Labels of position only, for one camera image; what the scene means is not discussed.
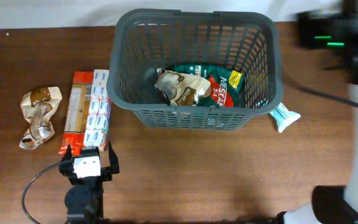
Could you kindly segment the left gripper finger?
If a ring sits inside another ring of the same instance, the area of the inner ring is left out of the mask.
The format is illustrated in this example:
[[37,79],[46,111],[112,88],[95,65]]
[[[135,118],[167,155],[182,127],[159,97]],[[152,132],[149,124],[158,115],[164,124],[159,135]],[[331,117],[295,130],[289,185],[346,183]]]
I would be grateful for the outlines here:
[[108,142],[108,153],[111,170],[119,170],[118,157],[112,148],[111,141]]
[[61,161],[65,162],[65,161],[70,161],[71,159],[72,159],[71,146],[67,145],[67,149],[66,149]]

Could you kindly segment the orange San Remo spaghetti pack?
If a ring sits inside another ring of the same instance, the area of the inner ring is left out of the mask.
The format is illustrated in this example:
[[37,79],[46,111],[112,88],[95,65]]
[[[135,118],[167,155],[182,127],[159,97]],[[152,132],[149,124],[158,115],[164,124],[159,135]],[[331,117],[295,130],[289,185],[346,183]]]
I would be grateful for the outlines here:
[[64,155],[68,146],[74,156],[78,156],[84,148],[93,76],[93,72],[74,73],[62,143],[58,152],[61,155]]

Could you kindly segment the Kleenex tissue multipack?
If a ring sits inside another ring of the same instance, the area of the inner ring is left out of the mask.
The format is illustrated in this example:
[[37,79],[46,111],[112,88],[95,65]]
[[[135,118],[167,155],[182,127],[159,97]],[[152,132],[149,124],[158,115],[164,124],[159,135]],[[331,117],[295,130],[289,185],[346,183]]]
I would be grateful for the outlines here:
[[90,88],[90,101],[86,119],[83,144],[105,151],[108,139],[111,100],[107,93],[109,70],[96,69],[93,72]]

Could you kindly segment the beige brown snack bag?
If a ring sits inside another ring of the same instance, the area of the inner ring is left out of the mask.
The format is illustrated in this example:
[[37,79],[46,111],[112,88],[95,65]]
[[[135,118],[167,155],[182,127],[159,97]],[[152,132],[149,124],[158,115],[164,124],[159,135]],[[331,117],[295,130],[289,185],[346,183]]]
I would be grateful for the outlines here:
[[57,86],[38,88],[22,97],[20,107],[29,128],[19,143],[20,148],[33,150],[55,134],[50,119],[61,100],[62,94]]

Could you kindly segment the beige Dolce Gusto snack bag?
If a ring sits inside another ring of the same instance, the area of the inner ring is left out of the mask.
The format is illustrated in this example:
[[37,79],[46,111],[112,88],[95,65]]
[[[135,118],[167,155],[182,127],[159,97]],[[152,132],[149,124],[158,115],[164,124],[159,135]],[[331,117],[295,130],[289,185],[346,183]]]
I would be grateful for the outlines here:
[[170,105],[196,106],[211,93],[211,84],[203,77],[163,68],[158,68],[157,73],[158,80],[154,87]]

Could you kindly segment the green Nescafe coffee bag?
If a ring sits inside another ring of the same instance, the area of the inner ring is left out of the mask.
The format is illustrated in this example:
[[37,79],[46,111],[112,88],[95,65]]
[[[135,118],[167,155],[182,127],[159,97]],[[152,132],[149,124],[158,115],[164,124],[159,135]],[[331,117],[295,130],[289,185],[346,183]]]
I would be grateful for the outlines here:
[[172,68],[174,72],[196,75],[210,82],[211,93],[202,98],[197,106],[238,107],[239,93],[245,80],[242,73],[207,63],[184,63]]

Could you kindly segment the light blue wet wipes pack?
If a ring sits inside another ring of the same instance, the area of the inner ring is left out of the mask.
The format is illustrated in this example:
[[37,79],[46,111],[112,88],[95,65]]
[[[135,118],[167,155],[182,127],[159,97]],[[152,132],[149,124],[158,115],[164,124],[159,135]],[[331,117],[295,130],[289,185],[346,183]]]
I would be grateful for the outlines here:
[[301,114],[290,111],[283,103],[280,103],[270,115],[277,124],[278,132],[282,133],[289,125],[301,118]]

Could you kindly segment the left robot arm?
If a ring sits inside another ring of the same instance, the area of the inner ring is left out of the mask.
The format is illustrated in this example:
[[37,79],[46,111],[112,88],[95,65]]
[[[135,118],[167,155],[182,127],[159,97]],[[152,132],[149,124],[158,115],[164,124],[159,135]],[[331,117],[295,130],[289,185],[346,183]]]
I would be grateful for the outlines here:
[[108,144],[108,157],[109,165],[102,167],[97,147],[83,148],[79,156],[72,155],[71,147],[64,153],[59,171],[72,185],[65,195],[67,223],[100,223],[103,220],[103,183],[119,173],[118,157],[111,143]]

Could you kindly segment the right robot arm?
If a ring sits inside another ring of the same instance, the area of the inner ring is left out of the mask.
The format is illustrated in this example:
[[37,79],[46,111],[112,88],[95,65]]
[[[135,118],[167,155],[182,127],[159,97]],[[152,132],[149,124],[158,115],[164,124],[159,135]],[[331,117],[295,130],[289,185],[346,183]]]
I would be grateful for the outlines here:
[[347,185],[317,185],[311,202],[281,212],[277,223],[358,223],[358,1],[340,1],[336,12],[321,9],[298,12],[299,46],[306,49],[336,49],[342,66],[351,73],[349,99],[329,95],[288,80],[304,93],[352,106],[354,109],[354,158]]

